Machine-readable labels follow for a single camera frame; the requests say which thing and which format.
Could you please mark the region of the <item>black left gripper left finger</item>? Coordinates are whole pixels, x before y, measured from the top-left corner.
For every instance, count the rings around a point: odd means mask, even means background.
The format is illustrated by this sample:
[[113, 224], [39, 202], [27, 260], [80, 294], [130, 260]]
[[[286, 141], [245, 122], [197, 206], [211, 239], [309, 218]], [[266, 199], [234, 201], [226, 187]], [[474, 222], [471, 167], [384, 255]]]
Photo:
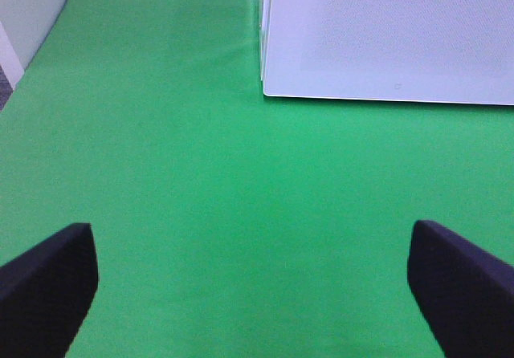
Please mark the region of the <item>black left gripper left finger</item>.
[[57, 231], [1, 267], [1, 355], [64, 357], [99, 285], [88, 223]]

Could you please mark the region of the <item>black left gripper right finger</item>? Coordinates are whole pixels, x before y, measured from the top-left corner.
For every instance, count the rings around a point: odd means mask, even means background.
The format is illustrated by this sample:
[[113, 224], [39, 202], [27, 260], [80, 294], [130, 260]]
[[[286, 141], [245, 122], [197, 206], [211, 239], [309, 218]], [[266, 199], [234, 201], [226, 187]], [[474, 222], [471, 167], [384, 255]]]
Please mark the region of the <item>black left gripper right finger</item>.
[[513, 268], [430, 220], [414, 223], [407, 282], [446, 357], [513, 355]]

